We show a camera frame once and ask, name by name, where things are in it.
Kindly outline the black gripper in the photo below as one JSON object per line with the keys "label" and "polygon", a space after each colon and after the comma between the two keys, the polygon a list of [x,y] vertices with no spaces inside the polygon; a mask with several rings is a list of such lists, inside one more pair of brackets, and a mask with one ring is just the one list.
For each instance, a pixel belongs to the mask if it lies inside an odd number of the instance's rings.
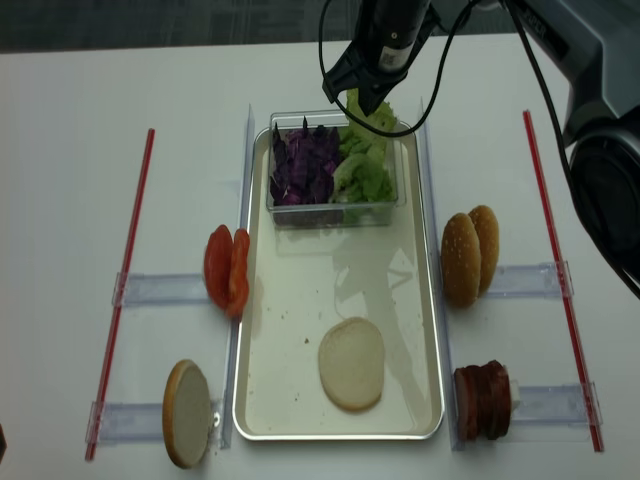
{"label": "black gripper", "polygon": [[402,82],[435,22],[431,1],[363,1],[352,45],[323,76],[330,103],[358,88],[365,116],[374,113]]}

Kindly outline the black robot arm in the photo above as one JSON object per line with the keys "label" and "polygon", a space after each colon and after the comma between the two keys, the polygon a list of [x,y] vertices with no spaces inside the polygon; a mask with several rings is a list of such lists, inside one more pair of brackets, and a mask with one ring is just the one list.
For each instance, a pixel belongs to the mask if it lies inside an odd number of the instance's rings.
{"label": "black robot arm", "polygon": [[[567,79],[552,123],[576,214],[632,292],[639,289],[639,8],[621,1],[507,1],[523,47],[539,46]],[[364,124],[402,82],[438,25],[427,1],[365,1],[352,42],[322,70],[332,103],[356,89]]]}

